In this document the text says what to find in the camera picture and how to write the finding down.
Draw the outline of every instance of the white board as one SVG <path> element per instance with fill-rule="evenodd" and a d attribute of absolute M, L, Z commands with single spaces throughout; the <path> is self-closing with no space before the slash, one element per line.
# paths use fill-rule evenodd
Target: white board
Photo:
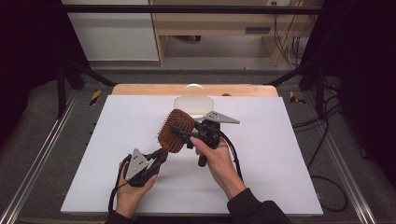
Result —
<path fill-rule="evenodd" d="M 64 200 L 64 213 L 104 213 L 119 163 L 138 148 L 160 148 L 157 133 L 176 96 L 108 96 Z M 242 175 L 260 201 L 272 200 L 287 215 L 323 215 L 282 98 L 213 97 L 215 111 L 241 121 L 221 124 L 236 148 Z M 195 151 L 169 154 L 137 213 L 148 216 L 228 214 L 228 199 Z"/>

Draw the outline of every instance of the person's right hand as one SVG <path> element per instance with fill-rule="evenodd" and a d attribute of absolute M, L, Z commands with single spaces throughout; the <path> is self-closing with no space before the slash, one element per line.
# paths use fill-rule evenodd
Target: person's right hand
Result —
<path fill-rule="evenodd" d="M 229 200 L 247 188 L 233 168 L 230 150 L 223 138 L 220 138 L 219 146 L 216 149 L 210 148 L 198 138 L 191 137 L 190 140 L 195 146 L 197 154 L 207 157 L 210 173 Z"/>

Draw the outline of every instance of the gray carpet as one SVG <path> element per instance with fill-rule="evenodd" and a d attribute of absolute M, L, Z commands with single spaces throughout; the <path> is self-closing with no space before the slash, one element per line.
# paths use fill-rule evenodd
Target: gray carpet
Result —
<path fill-rule="evenodd" d="M 254 70 L 229 70 L 182 72 L 171 70 L 160 71 L 118 71 L 111 74 L 102 71 L 105 76 L 122 83 L 252 83 L 261 84 L 281 76 L 283 72 L 272 71 L 262 74 Z M 297 99 L 304 96 L 298 92 L 295 83 L 298 78 L 279 86 L 278 93 L 290 115 L 291 123 L 307 121 L 314 117 L 307 104 L 291 103 L 290 91 L 295 91 Z M 96 105 L 89 105 L 93 92 L 102 90 Z M 54 149 L 37 179 L 19 218 L 44 218 L 57 220 L 105 220 L 106 217 L 73 217 L 60 212 L 64 201 L 64 192 L 70 186 L 84 154 L 86 143 L 90 141 L 90 132 L 98 120 L 106 95 L 111 88 L 96 83 L 88 83 L 79 93 L 78 100 L 69 120 L 59 137 Z M 0 151 L 0 208 L 3 210 L 11 201 L 24 175 L 29 170 L 35 155 L 45 141 L 52 127 L 56 112 L 56 84 L 50 82 L 32 91 L 28 108 L 22 115 L 21 122 L 14 129 L 12 136 L 2 146 Z M 361 157 L 359 144 L 350 130 L 345 117 L 335 114 L 330 118 L 330 130 L 337 146 L 342 151 L 349 168 L 356 178 L 361 191 L 373 211 L 378 223 L 396 223 L 396 193 L 380 171 L 375 161 Z M 321 137 L 319 128 L 296 133 L 299 146 L 305 162 L 308 162 Z M 326 145 L 320 149 L 311 169 L 311 175 L 322 175 L 342 186 L 336 173 Z M 343 205 L 343 195 L 334 185 L 320 179 L 313 180 L 315 188 L 323 197 L 320 201 L 329 207 L 340 208 Z M 349 202 L 347 209 L 341 213 L 324 210 L 322 217 L 292 217 L 294 223 L 361 223 L 354 206 Z M 207 218 L 141 218 L 145 223 L 205 223 Z"/>

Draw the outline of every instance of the brush head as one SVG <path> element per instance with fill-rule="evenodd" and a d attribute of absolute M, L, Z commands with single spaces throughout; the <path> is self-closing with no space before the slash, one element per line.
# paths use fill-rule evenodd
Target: brush head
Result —
<path fill-rule="evenodd" d="M 158 141 L 166 152 L 178 153 L 184 145 L 180 134 L 175 130 L 190 133 L 194 129 L 194 119 L 180 109 L 174 109 L 169 114 L 158 133 Z"/>

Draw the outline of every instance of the black sleeve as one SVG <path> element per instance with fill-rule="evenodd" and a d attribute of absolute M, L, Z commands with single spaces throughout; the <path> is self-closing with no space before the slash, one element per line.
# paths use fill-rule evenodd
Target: black sleeve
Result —
<path fill-rule="evenodd" d="M 118 214 L 116 211 L 113 211 L 110 216 L 108 216 L 105 224 L 131 224 L 132 219 L 128 217 L 124 217 Z"/>
<path fill-rule="evenodd" d="M 260 202 L 245 189 L 227 203 L 233 223 L 290 224 L 290 220 L 273 201 Z"/>

